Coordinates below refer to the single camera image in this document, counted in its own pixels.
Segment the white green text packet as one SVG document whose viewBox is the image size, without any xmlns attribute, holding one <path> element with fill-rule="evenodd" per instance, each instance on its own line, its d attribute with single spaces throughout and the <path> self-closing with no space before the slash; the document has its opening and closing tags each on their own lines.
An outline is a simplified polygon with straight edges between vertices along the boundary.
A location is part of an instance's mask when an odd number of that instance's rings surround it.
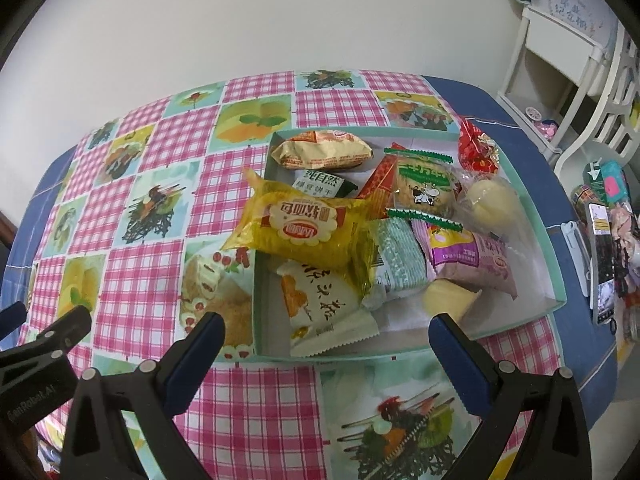
<svg viewBox="0 0 640 480">
<path fill-rule="evenodd" d="M 304 193 L 317 197 L 343 198 L 358 188 L 352 181 L 319 170 L 306 170 L 297 182 Z"/>
</svg>

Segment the red gold-print snack packet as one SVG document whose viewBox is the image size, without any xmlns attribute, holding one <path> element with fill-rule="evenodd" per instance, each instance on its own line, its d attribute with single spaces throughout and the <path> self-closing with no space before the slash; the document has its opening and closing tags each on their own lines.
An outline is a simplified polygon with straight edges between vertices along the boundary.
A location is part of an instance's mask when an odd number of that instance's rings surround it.
<svg viewBox="0 0 640 480">
<path fill-rule="evenodd" d="M 384 150 L 382 159 L 356 195 L 356 199 L 366 202 L 367 206 L 361 215 L 361 222 L 384 219 L 387 217 L 387 209 L 393 206 L 398 150 L 402 150 L 402 146 L 397 143 Z"/>
</svg>

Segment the pink checkered fruit tablecloth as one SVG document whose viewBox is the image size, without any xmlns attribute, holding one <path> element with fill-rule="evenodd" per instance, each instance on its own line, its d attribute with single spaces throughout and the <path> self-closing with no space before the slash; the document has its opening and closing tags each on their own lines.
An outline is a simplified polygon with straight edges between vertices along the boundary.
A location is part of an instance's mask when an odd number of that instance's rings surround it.
<svg viewBox="0 0 640 480">
<path fill-rule="evenodd" d="M 279 72 L 166 96 L 91 131 L 55 195 L 20 300 L 18 342 L 77 306 L 91 330 L 76 372 L 158 361 L 207 312 L 224 344 L 176 426 L 216 479 L 439 479 L 478 425 L 429 345 L 386 358 L 283 361 L 256 351 L 260 252 L 222 245 L 271 152 L 307 130 L 450 132 L 463 118 L 425 80 L 357 70 L 319 86 Z M 553 312 L 477 338 L 497 360 L 550 375 Z"/>
</svg>

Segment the white orange-print snack packet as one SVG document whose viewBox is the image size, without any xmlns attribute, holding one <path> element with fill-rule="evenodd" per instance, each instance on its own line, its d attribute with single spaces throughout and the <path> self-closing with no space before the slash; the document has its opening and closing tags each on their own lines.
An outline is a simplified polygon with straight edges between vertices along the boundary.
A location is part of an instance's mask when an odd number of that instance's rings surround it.
<svg viewBox="0 0 640 480">
<path fill-rule="evenodd" d="M 277 274 L 291 323 L 292 358 L 311 358 L 380 334 L 355 289 L 334 272 L 288 260 Z"/>
</svg>

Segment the yellow triangular snack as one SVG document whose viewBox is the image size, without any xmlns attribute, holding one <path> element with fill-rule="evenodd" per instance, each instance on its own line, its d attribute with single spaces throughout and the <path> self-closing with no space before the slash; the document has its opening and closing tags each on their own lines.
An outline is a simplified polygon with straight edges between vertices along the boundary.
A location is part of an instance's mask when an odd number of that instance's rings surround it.
<svg viewBox="0 0 640 480">
<path fill-rule="evenodd" d="M 423 309 L 429 316 L 448 314 L 459 323 L 480 298 L 482 292 L 472 292 L 447 280 L 435 280 L 423 295 Z"/>
</svg>

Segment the white shelf unit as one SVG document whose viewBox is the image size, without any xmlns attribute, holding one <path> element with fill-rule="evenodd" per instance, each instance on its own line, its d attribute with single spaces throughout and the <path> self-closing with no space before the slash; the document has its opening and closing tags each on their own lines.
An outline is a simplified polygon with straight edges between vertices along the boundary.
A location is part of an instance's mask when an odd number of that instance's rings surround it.
<svg viewBox="0 0 640 480">
<path fill-rule="evenodd" d="M 566 80 L 556 104 L 513 90 L 529 54 Z M 639 48 L 618 25 L 606 54 L 584 32 L 526 6 L 497 100 L 552 165 L 578 152 L 627 165 L 639 148 Z"/>
</svg>

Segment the purple swiss roll packet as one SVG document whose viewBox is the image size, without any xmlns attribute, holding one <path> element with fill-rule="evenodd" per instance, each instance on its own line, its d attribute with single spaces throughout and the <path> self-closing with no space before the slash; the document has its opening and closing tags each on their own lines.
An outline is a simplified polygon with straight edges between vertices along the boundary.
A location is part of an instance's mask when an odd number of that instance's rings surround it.
<svg viewBox="0 0 640 480">
<path fill-rule="evenodd" d="M 506 248 L 498 240 L 463 229 L 454 231 L 423 220 L 410 226 L 425 257 L 430 281 L 491 288 L 512 299 L 518 296 Z"/>
</svg>

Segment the green cow biscuit packet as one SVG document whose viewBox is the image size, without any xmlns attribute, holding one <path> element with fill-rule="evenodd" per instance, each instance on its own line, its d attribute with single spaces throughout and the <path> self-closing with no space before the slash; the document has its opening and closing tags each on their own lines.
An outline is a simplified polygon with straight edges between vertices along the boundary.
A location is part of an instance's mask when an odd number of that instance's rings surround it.
<svg viewBox="0 0 640 480">
<path fill-rule="evenodd" d="M 454 159 L 432 151 L 386 148 L 395 157 L 390 218 L 421 220 L 443 229 L 461 232 L 454 210 L 461 185 L 454 174 Z"/>
</svg>

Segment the beige orange swiss roll packet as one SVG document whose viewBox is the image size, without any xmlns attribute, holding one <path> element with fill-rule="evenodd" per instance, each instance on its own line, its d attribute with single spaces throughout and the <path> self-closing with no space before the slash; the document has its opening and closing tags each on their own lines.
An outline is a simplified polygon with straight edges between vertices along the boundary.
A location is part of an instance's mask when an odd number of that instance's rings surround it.
<svg viewBox="0 0 640 480">
<path fill-rule="evenodd" d="M 284 140 L 271 157 L 286 169 L 350 169 L 373 157 L 369 144 L 342 130 L 307 130 Z"/>
</svg>

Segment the blue plaid cloth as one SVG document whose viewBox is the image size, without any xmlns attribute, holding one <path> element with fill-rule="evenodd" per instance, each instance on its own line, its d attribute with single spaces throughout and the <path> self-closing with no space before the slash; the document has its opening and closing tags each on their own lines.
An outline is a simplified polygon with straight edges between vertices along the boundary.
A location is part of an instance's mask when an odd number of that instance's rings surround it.
<svg viewBox="0 0 640 480">
<path fill-rule="evenodd" d="M 472 119 L 498 142 L 503 153 L 514 163 L 530 196 L 549 229 L 550 240 L 562 271 L 567 303 L 552 315 L 562 344 L 564 363 L 579 382 L 582 406 L 589 426 L 593 426 L 614 399 L 617 362 L 614 336 L 606 325 L 591 322 L 588 301 L 582 294 L 570 250 L 560 225 L 577 218 L 558 179 L 534 149 L 525 133 L 486 91 L 447 78 L 427 76 L 425 80 L 454 110 Z M 76 148 L 52 159 L 46 170 L 38 170 L 40 181 L 29 200 L 26 214 L 17 228 L 11 251 L 4 258 L 1 305 L 7 307 L 26 295 L 26 286 L 36 249 L 43 236 L 44 225 L 53 208 Z"/>
</svg>

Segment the yellow soft bread packet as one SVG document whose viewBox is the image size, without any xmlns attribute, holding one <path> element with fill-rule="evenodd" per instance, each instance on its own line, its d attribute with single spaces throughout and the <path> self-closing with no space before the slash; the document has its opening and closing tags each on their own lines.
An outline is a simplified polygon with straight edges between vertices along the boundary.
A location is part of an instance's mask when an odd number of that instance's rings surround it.
<svg viewBox="0 0 640 480">
<path fill-rule="evenodd" d="M 246 247 L 332 271 L 359 297 L 367 295 L 376 252 L 371 226 L 385 206 L 382 191 L 363 200 L 314 197 L 248 168 L 243 176 L 253 194 L 224 250 Z"/>
</svg>

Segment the green white wafer packet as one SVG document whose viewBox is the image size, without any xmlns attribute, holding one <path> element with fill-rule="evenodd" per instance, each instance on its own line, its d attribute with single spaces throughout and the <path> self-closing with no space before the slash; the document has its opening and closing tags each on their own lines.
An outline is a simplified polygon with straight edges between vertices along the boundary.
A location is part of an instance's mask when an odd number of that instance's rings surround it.
<svg viewBox="0 0 640 480">
<path fill-rule="evenodd" d="M 424 253 L 407 220 L 374 220 L 369 229 L 376 253 L 369 272 L 371 286 L 361 304 L 374 311 L 386 302 L 420 292 L 428 279 Z"/>
</svg>

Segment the white teal-edged box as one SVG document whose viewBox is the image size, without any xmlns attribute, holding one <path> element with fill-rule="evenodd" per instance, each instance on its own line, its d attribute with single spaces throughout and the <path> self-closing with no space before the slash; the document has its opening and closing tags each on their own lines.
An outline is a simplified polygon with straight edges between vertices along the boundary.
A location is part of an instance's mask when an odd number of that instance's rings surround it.
<svg viewBox="0 0 640 480">
<path fill-rule="evenodd" d="M 294 188 L 297 171 L 268 159 L 271 195 L 248 209 L 273 241 L 256 257 L 256 351 L 283 361 L 386 358 L 427 347 L 435 313 L 460 310 L 471 338 L 500 334 L 563 307 L 555 251 L 513 157 L 496 174 L 463 169 L 443 131 L 343 128 L 371 156 L 342 177 L 346 200 Z"/>
</svg>

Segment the clear packet round yellow pastry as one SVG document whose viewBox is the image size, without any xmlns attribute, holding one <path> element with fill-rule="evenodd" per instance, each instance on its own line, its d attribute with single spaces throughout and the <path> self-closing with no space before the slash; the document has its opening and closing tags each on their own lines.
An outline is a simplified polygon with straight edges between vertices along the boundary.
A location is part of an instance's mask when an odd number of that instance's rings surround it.
<svg viewBox="0 0 640 480">
<path fill-rule="evenodd" d="M 527 219 L 518 192 L 495 174 L 462 172 L 457 212 L 462 220 L 505 240 L 524 240 Z"/>
</svg>

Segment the red patterned snack bag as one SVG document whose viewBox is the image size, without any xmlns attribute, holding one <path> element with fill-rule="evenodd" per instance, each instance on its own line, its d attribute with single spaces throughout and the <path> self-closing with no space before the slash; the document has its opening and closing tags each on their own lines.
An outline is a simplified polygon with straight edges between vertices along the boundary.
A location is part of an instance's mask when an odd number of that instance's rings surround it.
<svg viewBox="0 0 640 480">
<path fill-rule="evenodd" d="M 460 124 L 458 161 L 463 169 L 483 174 L 498 174 L 500 167 L 497 144 L 466 118 Z"/>
</svg>

